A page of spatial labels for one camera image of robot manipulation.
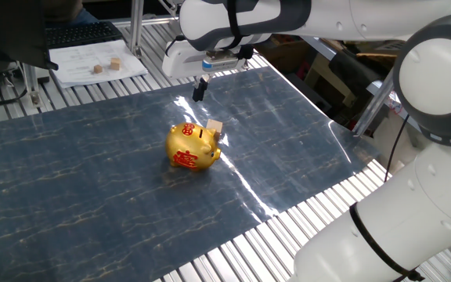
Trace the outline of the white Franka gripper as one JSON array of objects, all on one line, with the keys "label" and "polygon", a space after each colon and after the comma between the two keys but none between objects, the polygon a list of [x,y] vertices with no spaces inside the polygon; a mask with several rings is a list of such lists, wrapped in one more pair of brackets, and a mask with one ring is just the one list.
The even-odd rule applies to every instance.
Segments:
[{"label": "white Franka gripper", "polygon": [[188,41],[169,42],[164,54],[162,70],[169,78],[198,77],[200,82],[194,87],[193,101],[202,101],[211,76],[209,74],[239,70],[247,60],[239,59],[239,49],[198,51]]}]

